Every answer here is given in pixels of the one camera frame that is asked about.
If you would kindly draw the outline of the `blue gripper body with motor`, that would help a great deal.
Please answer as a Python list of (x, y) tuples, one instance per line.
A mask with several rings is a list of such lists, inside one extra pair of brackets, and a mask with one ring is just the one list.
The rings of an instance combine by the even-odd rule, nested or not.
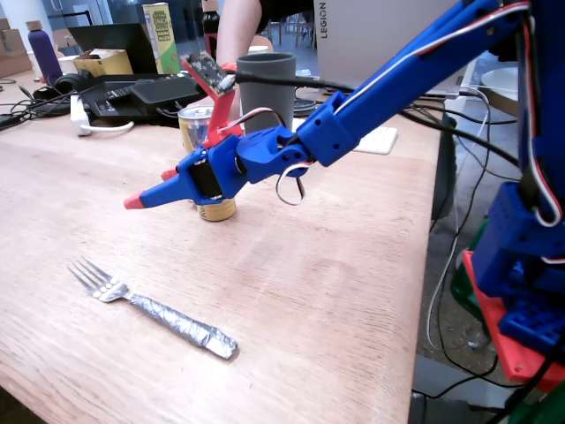
[(209, 205), (234, 198), (246, 182), (237, 167), (239, 141), (230, 135), (213, 148), (198, 148), (186, 156), (177, 166), (180, 200)]

